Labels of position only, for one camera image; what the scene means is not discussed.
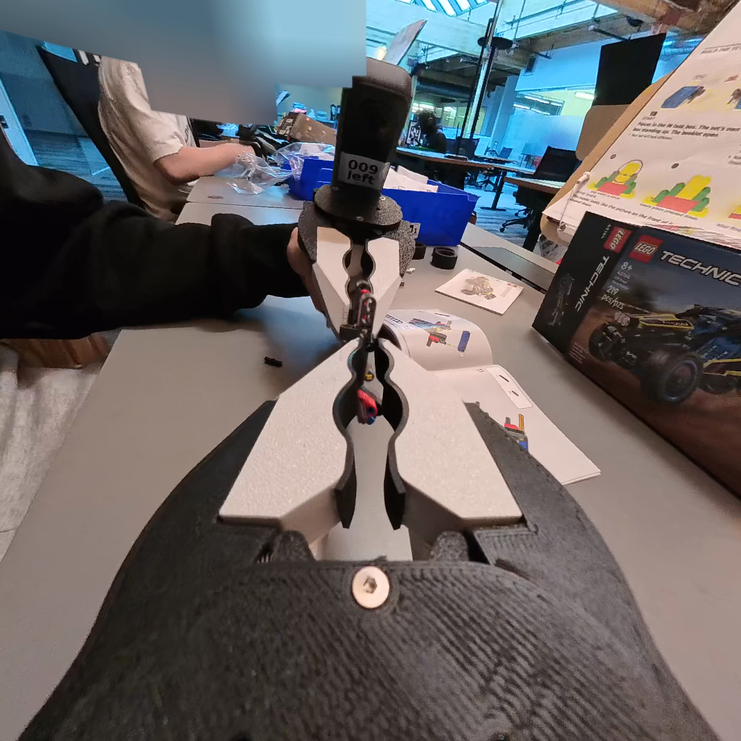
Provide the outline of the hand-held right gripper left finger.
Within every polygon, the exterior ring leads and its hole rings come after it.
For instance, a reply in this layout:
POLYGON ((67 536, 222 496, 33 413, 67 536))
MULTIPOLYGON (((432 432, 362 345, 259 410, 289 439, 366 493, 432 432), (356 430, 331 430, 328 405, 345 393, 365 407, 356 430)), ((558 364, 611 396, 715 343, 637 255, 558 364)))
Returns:
POLYGON ((301 533, 309 544, 341 523, 357 501, 354 446, 364 341, 353 340, 280 394, 220 508, 228 523, 301 533))

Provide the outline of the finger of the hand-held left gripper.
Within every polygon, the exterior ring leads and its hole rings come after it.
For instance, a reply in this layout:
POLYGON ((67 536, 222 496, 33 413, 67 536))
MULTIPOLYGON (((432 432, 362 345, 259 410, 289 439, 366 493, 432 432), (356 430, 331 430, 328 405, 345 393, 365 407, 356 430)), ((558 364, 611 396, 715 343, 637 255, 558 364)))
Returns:
POLYGON ((313 277, 328 327, 339 341, 348 341, 357 336, 362 245, 334 227, 318 227, 316 237, 313 277))
POLYGON ((372 334, 378 335, 402 280, 399 243, 388 237, 379 237, 367 243, 366 252, 373 263, 368 280, 376 302, 372 334))

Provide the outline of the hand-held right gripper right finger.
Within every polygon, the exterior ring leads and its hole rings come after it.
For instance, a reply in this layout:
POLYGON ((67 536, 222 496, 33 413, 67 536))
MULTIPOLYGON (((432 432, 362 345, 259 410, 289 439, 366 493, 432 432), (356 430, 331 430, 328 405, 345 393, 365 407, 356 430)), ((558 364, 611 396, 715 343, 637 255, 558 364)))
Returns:
POLYGON ((393 429, 384 504, 408 530, 413 557, 430 557, 446 532, 521 524, 522 511, 456 391, 388 340, 375 351, 382 414, 393 429))

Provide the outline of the small lego assembly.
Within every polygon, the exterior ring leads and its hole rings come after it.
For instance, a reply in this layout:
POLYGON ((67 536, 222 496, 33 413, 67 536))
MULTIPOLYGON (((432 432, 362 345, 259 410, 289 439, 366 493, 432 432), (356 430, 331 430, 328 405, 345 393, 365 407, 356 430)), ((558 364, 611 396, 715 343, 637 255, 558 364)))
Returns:
POLYGON ((353 379, 350 391, 345 394, 344 410, 354 412, 361 425, 372 425, 382 411, 378 397, 366 389, 368 360, 373 358, 378 341, 374 331, 377 301, 372 292, 371 283, 362 279, 350 303, 347 321, 340 326, 339 338, 350 345, 348 367, 353 379))

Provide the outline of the person's left forearm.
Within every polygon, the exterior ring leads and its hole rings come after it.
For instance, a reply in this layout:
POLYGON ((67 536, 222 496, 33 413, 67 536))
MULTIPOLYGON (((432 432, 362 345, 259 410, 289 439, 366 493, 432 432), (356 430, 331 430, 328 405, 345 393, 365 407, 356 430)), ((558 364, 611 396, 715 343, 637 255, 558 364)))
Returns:
POLYGON ((222 319, 307 296, 286 254, 294 228, 230 214, 174 225, 25 164, 2 136, 1 338, 222 319))

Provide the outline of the toy car set box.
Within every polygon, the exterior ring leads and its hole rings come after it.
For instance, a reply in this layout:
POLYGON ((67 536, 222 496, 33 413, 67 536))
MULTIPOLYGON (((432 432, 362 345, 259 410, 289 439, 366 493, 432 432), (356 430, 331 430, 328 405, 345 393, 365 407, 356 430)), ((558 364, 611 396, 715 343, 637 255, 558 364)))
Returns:
POLYGON ((587 213, 533 328, 739 496, 738 249, 587 213))

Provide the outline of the person's left hand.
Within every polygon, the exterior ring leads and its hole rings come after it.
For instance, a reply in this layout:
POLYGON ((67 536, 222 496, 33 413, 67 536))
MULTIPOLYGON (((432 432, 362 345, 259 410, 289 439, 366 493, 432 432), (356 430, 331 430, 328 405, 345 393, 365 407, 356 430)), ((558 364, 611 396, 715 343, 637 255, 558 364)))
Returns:
POLYGON ((321 297, 321 292, 313 274, 313 264, 308 255, 303 251, 299 243, 299 230, 295 227, 291 233, 290 241, 287 245, 286 254, 291 269, 301 278, 301 281, 310 296, 314 308, 326 314, 325 302, 321 297))

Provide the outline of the white paper sheet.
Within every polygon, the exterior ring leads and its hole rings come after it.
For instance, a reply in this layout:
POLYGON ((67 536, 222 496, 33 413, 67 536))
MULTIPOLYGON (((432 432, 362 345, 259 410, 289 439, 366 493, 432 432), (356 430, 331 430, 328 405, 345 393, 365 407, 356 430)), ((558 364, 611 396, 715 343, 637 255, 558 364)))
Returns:
POLYGON ((409 171, 398 165, 390 167, 382 189, 437 193, 439 185, 421 173, 409 171))

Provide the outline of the blue plastic bin with tag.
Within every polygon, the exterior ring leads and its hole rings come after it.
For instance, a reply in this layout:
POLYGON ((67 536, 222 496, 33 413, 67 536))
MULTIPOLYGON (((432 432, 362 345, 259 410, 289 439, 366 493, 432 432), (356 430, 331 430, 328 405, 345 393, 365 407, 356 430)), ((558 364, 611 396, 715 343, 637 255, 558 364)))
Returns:
MULTIPOLYGON (((328 184, 331 161, 308 157, 298 178, 288 179, 289 191, 298 199, 311 200, 313 191, 328 184)), ((466 190, 433 181, 433 192, 384 188, 382 194, 393 198, 403 211, 403 218, 420 229, 417 239, 427 246, 458 246, 478 197, 466 190)))

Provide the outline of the open instruction booklet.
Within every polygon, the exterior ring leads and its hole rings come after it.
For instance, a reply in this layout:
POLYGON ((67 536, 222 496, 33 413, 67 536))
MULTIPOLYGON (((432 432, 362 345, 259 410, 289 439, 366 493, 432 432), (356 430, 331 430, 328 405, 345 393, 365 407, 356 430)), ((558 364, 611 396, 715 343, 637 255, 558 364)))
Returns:
POLYGON ((484 331, 441 310, 399 309, 387 314, 384 335, 445 390, 475 403, 499 423, 559 483, 598 477, 599 468, 536 406, 514 376, 494 363, 484 331))

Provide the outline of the wooden office desk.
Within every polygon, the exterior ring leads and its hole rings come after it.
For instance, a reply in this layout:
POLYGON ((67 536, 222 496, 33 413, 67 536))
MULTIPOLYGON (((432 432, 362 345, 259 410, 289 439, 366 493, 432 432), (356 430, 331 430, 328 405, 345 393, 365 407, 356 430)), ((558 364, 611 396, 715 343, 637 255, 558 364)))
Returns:
MULTIPOLYGON (((408 158, 414 158, 426 162, 433 163, 438 168, 446 168, 451 170, 457 168, 464 173, 478 172, 478 171, 493 171, 495 172, 495 191, 494 200, 492 205, 489 207, 493 211, 503 211, 503 208, 499 207, 499 198, 501 197, 502 190, 506 181, 510 181, 509 175, 514 176, 514 179, 523 181, 523 185, 531 185, 538 190, 545 190, 545 187, 536 186, 537 180, 528 180, 527 177, 531 176, 534 170, 528 170, 527 168, 516 166, 510 161, 505 160, 502 162, 494 161, 479 161, 474 159, 462 158, 461 156, 448 156, 440 153, 428 152, 425 150, 417 150, 409 147, 398 147, 396 153, 400 156, 407 156, 408 158)), ((551 190, 551 194, 558 192, 557 185, 554 190, 551 190)))

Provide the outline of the small closed booklet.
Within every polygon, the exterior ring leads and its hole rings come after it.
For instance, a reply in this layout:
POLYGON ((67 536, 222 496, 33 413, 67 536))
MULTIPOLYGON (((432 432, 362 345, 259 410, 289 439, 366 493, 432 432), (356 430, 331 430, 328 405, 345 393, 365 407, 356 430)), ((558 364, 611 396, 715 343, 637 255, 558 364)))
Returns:
POLYGON ((481 271, 459 271, 435 290, 443 296, 497 315, 503 315, 523 292, 523 287, 481 271))

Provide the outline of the clear plastic bag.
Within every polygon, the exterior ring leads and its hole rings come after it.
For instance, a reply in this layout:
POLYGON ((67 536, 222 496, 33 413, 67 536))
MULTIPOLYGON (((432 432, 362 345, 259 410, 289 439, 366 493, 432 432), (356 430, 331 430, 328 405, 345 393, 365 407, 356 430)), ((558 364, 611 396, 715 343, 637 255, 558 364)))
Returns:
POLYGON ((278 149, 267 160, 242 154, 235 164, 217 172, 239 193, 255 195, 276 185, 297 186, 302 175, 316 181, 310 170, 332 170, 335 147, 332 144, 294 142, 278 149))

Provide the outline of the brown wooden pole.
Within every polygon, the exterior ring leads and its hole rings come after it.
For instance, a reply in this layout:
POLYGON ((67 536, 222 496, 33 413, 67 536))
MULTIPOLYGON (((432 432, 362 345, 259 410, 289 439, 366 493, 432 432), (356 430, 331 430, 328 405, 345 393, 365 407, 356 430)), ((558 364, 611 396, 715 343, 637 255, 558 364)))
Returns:
POLYGON ((101 334, 84 338, 2 338, 2 346, 9 347, 26 367, 79 370, 103 363, 110 353, 101 334))

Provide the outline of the black monitor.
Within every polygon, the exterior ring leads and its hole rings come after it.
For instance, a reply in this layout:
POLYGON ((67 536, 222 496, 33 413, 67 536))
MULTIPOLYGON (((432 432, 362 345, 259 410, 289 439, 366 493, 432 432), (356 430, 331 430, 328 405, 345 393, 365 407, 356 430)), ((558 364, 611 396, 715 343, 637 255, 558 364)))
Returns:
POLYGON ((631 104, 651 83, 665 33, 604 44, 592 107, 631 104))

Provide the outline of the instruction poster on cardboard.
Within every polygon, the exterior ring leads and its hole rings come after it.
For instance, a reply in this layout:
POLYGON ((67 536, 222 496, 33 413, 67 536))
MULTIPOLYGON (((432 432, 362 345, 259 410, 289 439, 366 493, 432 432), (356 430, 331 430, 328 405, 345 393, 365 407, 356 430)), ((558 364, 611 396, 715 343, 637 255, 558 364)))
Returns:
POLYGON ((545 209, 567 245, 590 212, 739 250, 740 8, 625 112, 545 209))

